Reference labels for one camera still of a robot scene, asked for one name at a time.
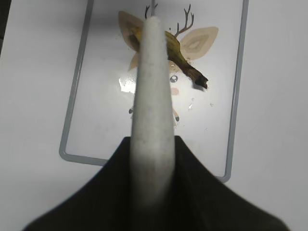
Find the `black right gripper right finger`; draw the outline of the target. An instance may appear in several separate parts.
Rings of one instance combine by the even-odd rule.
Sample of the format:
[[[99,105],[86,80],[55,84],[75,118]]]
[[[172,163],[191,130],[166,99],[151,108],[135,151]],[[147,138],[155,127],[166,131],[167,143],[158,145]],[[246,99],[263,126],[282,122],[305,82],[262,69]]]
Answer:
[[[171,231],[286,231],[274,215],[248,202],[207,170],[175,136]]]

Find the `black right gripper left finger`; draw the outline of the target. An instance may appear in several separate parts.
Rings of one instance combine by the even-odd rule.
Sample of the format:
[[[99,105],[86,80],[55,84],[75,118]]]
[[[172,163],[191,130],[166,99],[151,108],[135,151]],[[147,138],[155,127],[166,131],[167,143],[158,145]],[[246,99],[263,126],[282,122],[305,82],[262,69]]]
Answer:
[[[80,190],[30,222],[26,231],[129,231],[130,137]]]

